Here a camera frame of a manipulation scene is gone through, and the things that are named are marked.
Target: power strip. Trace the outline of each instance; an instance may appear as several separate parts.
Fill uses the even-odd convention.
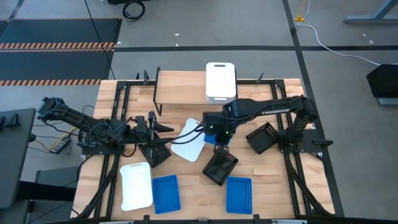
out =
[[[70,144],[70,141],[70,136],[60,139],[58,144],[51,149],[50,152],[58,155],[68,144]]]

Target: black metal frame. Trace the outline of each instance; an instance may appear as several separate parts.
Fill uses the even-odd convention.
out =
[[[122,107],[122,113],[121,113],[121,120],[126,119],[130,87],[137,86],[137,85],[139,85],[139,86],[154,85],[153,102],[155,104],[157,112],[159,113],[159,115],[161,115],[162,105],[160,105],[160,109],[159,109],[158,104],[156,103],[156,100],[155,100],[159,71],[160,71],[160,68],[158,67],[155,80],[148,80],[148,82],[145,82],[145,83],[142,80],[118,81],[117,85],[116,85],[116,93],[115,93],[115,97],[114,97],[111,118],[116,118],[116,113],[118,111],[118,104],[119,104],[121,90],[125,89],[124,99],[123,99],[123,107]],[[278,87],[280,89],[282,98],[287,97],[284,80],[261,80],[261,79],[255,80],[255,79],[253,79],[253,80],[237,80],[236,83],[237,83],[237,85],[270,85],[273,99],[278,99],[278,94],[277,94],[277,87]],[[288,125],[289,126],[292,125],[292,117],[291,117],[290,113],[286,114],[286,116],[287,116]],[[278,122],[279,129],[283,129],[284,126],[283,126],[281,114],[277,114],[277,122]],[[295,162],[296,162],[298,176],[300,177],[300,179],[303,181],[303,183],[305,185],[305,178],[304,178],[304,174],[303,174],[303,167],[302,167],[302,163],[301,163],[300,154],[295,153],[294,156],[295,156]],[[120,156],[114,156],[114,162],[119,163],[119,159],[120,159]],[[291,162],[290,161],[290,153],[284,153],[284,159],[285,159],[285,163],[286,163],[286,169],[288,169],[287,163]],[[109,156],[104,156],[101,177],[99,180],[100,185],[106,176],[106,173],[108,171],[108,165],[109,165]],[[328,169],[328,173],[333,172],[333,168],[331,166],[327,167],[327,169]],[[116,191],[116,179],[117,179],[117,176],[114,177],[114,179],[111,182],[110,188],[109,188],[109,198],[108,198],[108,203],[107,203],[107,208],[106,208],[106,216],[104,218],[111,219],[111,216],[112,216],[113,199],[114,199],[114,194]],[[296,188],[295,188],[295,181],[290,175],[288,175],[288,180],[289,180],[289,189],[290,189],[290,194],[292,197],[292,206],[294,209],[294,214],[295,214],[295,217],[298,218],[301,216],[301,213],[300,213],[300,208],[299,208],[299,201],[297,198],[297,192],[296,192]],[[334,187],[336,187],[336,182],[329,183],[329,184],[334,185]],[[337,198],[337,200],[335,200],[335,197],[332,194],[331,194],[331,198],[332,198],[334,206],[341,207],[341,204],[336,204],[336,202],[340,201],[339,198]],[[304,199],[306,214],[311,215],[312,214],[311,205],[310,205],[309,201],[307,200],[307,197],[304,194],[303,194],[303,199]],[[95,208],[95,212],[94,212],[95,218],[98,218],[100,215],[101,204],[102,204],[102,201],[100,200]],[[145,220],[148,220],[148,219],[149,219],[149,216],[145,216],[143,220],[135,220],[134,223],[145,223]],[[170,223],[208,223],[209,220],[158,220],[156,222],[151,221],[151,223],[167,223],[167,222],[170,222]],[[270,222],[272,222],[272,220],[260,219],[258,215],[254,215],[253,219],[247,219],[247,220],[211,220],[211,222],[212,223],[253,223],[253,222],[254,223],[270,223]]]

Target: gray floor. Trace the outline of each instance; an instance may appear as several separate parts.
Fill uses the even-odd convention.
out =
[[[0,19],[7,19],[16,2],[0,2]],[[318,29],[319,38],[327,45],[397,45],[397,25],[342,23],[345,15],[371,14],[382,2],[313,0],[307,22]],[[94,17],[121,15],[122,6],[110,6],[100,0],[88,0],[88,4]],[[120,47],[293,44],[281,1],[151,0],[144,4],[147,10],[141,20],[123,21]],[[301,1],[289,0],[289,4],[295,17]],[[391,14],[398,14],[398,7]],[[83,1],[25,0],[17,17],[88,14]],[[298,28],[298,37],[302,45],[317,45],[311,29]],[[396,51],[344,53],[378,63],[398,62]],[[335,142],[330,154],[345,215],[398,220],[398,151],[394,139],[398,109],[381,108],[372,98],[366,75],[376,66],[330,52],[303,54],[326,137]],[[157,66],[164,70],[204,70],[205,64],[213,61],[233,62],[239,78],[258,77],[261,72],[264,78],[301,78],[295,52],[288,51],[126,52],[115,53],[112,66],[119,79],[134,78],[144,69],[154,78]],[[83,105],[95,104],[97,92],[97,86],[1,87],[0,108],[36,108],[44,96],[59,96],[69,106],[81,109]],[[91,114],[92,110],[87,108],[86,112]],[[35,133],[60,136],[47,127],[35,128]],[[43,142],[53,143],[50,139]],[[75,166],[80,162],[80,149],[76,146],[69,155],[67,151],[54,156],[29,150],[22,178],[33,180],[36,170]]]

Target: wooden tabletop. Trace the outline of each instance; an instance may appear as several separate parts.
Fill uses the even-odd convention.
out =
[[[181,88],[184,88],[186,85],[187,83],[180,84]],[[288,96],[303,94],[303,88],[299,79],[285,79],[285,86]],[[95,118],[109,118],[111,116],[114,94],[116,92],[115,88],[116,81],[106,80],[101,82],[94,112]],[[155,111],[155,106],[152,102],[153,94],[154,86],[132,86],[127,117],[138,115],[147,117],[149,111]],[[194,94],[194,91],[187,88],[181,91],[180,96],[181,98],[189,99],[191,94]],[[119,102],[118,118],[120,118],[123,95],[122,93],[121,101]],[[254,100],[272,99],[269,85],[238,85],[238,95],[240,98],[252,98]],[[157,100],[162,103],[172,101],[167,98],[158,98]],[[164,105],[162,116],[157,115],[157,120],[160,124],[174,128],[175,131],[172,133],[160,133],[159,135],[161,137],[178,136],[188,118],[201,121],[203,111],[217,111],[220,108],[218,105]],[[284,126],[287,127],[286,118],[285,116],[282,117],[284,118]],[[231,176],[249,177],[252,179],[253,214],[259,214],[261,218],[293,218],[294,213],[283,155],[278,151],[277,147],[273,147],[263,154],[258,155],[249,147],[245,138],[247,134],[266,122],[270,122],[277,128],[276,116],[270,115],[258,117],[253,121],[240,125],[237,129],[229,145],[229,151],[239,159],[239,162],[233,169]],[[133,148],[133,145],[127,145],[126,154],[130,154]],[[182,209],[177,212],[161,215],[154,213],[153,205],[130,212],[122,211],[121,176],[118,172],[112,220],[142,220],[144,215],[150,215],[151,220],[252,218],[251,215],[226,213],[225,184],[220,187],[201,173],[213,155],[212,145],[206,144],[195,162],[189,162],[178,157],[173,152],[171,153],[171,157],[152,169],[152,177],[177,175]],[[333,204],[322,162],[309,154],[301,154],[301,157],[308,188],[318,201],[329,212],[333,213]],[[119,168],[127,164],[145,161],[142,153],[137,151],[133,157],[121,157]],[[78,212],[84,209],[97,191],[102,163],[103,156],[93,156],[81,169],[75,201],[73,203],[73,208]],[[300,210],[302,213],[305,213],[302,195],[297,185],[296,189],[299,193]],[[108,192],[104,196],[101,215],[105,215],[106,201],[108,199],[107,194]]]

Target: blue plastic tray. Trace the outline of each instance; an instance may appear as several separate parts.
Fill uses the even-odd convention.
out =
[[[176,175],[157,177],[152,180],[155,213],[173,212],[181,209],[180,192]]]
[[[250,178],[228,177],[226,180],[226,211],[252,214],[252,184]]]

